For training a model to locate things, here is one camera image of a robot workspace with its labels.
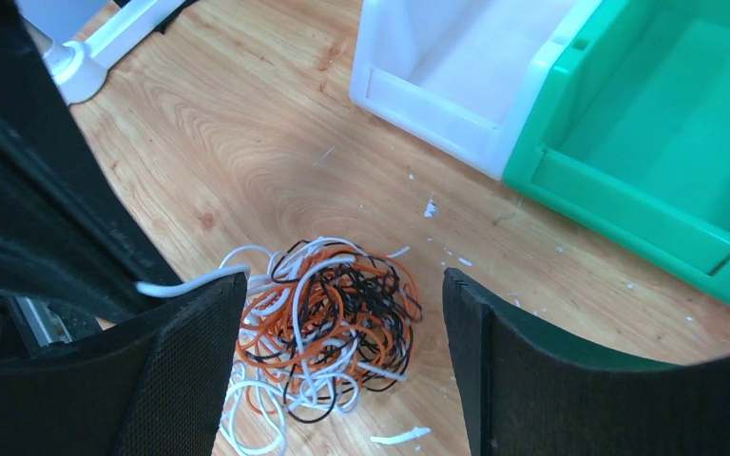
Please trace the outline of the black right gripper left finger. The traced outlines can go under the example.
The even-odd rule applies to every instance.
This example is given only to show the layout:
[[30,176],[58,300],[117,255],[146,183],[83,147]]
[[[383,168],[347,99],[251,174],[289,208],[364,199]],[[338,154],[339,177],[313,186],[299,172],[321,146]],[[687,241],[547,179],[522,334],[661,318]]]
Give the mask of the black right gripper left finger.
[[231,275],[104,332],[0,360],[0,455],[207,455],[246,281]]

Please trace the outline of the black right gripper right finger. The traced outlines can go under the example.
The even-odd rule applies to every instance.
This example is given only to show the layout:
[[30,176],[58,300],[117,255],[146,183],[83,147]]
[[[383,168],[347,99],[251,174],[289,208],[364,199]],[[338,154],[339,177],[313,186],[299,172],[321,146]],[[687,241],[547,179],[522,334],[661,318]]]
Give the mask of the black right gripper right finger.
[[474,455],[730,455],[730,355],[679,366],[616,351],[464,272],[442,285]]

